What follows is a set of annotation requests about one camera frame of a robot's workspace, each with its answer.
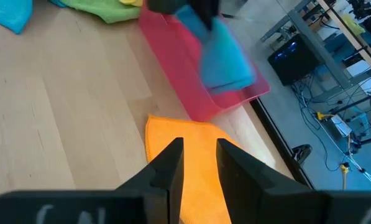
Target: pink tray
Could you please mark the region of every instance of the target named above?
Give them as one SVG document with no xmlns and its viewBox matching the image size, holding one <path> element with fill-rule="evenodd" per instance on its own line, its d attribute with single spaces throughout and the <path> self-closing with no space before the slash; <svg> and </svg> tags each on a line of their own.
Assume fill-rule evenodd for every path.
<svg viewBox="0 0 371 224">
<path fill-rule="evenodd" d="M 155 53 L 170 84 L 192 120 L 207 121 L 220 112 L 269 92 L 269 85 L 260 71 L 256 82 L 239 91 L 210 95 L 198 74 L 200 43 L 178 20 L 141 10 L 139 25 Z"/>
</svg>

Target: microfiber cloth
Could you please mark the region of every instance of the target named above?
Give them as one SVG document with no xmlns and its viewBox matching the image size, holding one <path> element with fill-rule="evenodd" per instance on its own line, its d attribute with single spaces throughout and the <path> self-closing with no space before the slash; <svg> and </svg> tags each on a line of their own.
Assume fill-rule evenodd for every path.
<svg viewBox="0 0 371 224">
<path fill-rule="evenodd" d="M 96 14 L 108 24 L 140 16 L 139 7 L 127 6 L 119 0 L 61 0 L 61 2 L 68 7 Z"/>
<path fill-rule="evenodd" d="M 145 129 L 148 162 L 177 137 L 184 138 L 184 185 L 180 218 L 186 224 L 231 223 L 218 177 L 216 144 L 218 138 L 237 144 L 211 123 L 150 115 Z"/>
<path fill-rule="evenodd" d="M 256 71 L 220 17 L 213 18 L 209 31 L 189 5 L 175 15 L 202 44 L 199 73 L 210 93 L 241 90 L 255 83 Z"/>
<path fill-rule="evenodd" d="M 56 4 L 58 7 L 66 7 L 60 0 L 50 0 L 50 2 Z"/>
<path fill-rule="evenodd" d="M 0 25 L 20 34 L 30 15 L 32 0 L 0 0 Z"/>
<path fill-rule="evenodd" d="M 131 6 L 141 7 L 143 0 L 120 0 L 120 2 Z"/>
</svg>

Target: orange cloth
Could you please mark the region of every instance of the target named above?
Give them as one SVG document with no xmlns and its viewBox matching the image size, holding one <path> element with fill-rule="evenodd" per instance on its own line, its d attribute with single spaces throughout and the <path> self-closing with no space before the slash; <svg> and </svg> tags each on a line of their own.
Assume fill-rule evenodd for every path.
<svg viewBox="0 0 371 224">
<path fill-rule="evenodd" d="M 184 185 L 180 217 L 184 223 L 231 223 L 218 177 L 217 138 L 237 145 L 210 123 L 149 116 L 145 130 L 148 162 L 175 138 L 184 138 Z"/>
</svg>

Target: gray floor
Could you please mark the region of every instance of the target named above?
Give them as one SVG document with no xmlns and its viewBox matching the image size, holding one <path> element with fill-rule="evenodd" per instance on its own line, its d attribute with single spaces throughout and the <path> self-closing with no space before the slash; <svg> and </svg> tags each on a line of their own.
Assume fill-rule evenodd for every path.
<svg viewBox="0 0 371 224">
<path fill-rule="evenodd" d="M 290 10 L 300 0 L 255 0 L 244 4 L 242 0 L 224 0 L 222 11 L 228 14 L 239 16 L 239 19 L 228 20 L 228 24 L 239 39 L 239 42 L 245 47 L 251 59 L 257 64 L 258 68 L 270 84 L 270 93 L 261 96 L 264 106 L 268 109 L 270 116 L 283 134 L 290 147 L 296 147 L 302 144 L 310 144 L 313 151 L 303 165 L 309 179 L 317 189 L 342 189 L 342 174 L 340 170 L 331 172 L 326 169 L 326 153 L 321 138 L 327 150 L 327 166 L 335 169 L 343 161 L 342 151 L 347 150 L 347 139 L 342 138 L 330 124 L 325 124 L 325 129 L 313 129 L 313 132 L 303 121 L 300 111 L 299 101 L 288 86 L 283 86 L 275 71 L 267 62 L 272 49 L 267 44 L 259 42 L 259 38 L 266 33 L 276 22 Z M 348 103 L 349 95 L 355 92 L 358 86 L 355 86 L 328 101 L 328 103 L 311 104 L 314 110 L 328 111 L 336 106 L 338 99 L 347 98 L 343 105 Z M 313 95 L 319 94 L 317 87 L 312 87 Z M 350 103 L 363 98 L 365 95 L 361 90 L 357 90 Z M 366 111 L 368 105 L 360 105 L 360 109 Z M 307 119 L 314 123 L 313 117 L 305 110 Z M 351 118 L 356 115 L 353 110 L 347 110 L 345 118 Z M 350 126 L 354 130 L 362 132 L 360 121 L 354 121 Z M 364 146 L 360 152 L 354 155 L 354 159 L 371 174 L 371 144 Z M 354 166 L 347 175 L 347 190 L 371 190 L 371 183 Z"/>
</svg>

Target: yellow cable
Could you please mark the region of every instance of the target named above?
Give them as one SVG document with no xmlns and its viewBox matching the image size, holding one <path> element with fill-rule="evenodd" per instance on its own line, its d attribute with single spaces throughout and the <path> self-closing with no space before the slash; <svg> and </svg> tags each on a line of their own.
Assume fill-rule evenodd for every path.
<svg viewBox="0 0 371 224">
<path fill-rule="evenodd" d="M 342 172 L 342 189 L 345 190 L 347 187 L 347 173 L 349 170 L 344 164 L 340 165 L 340 169 Z"/>
</svg>

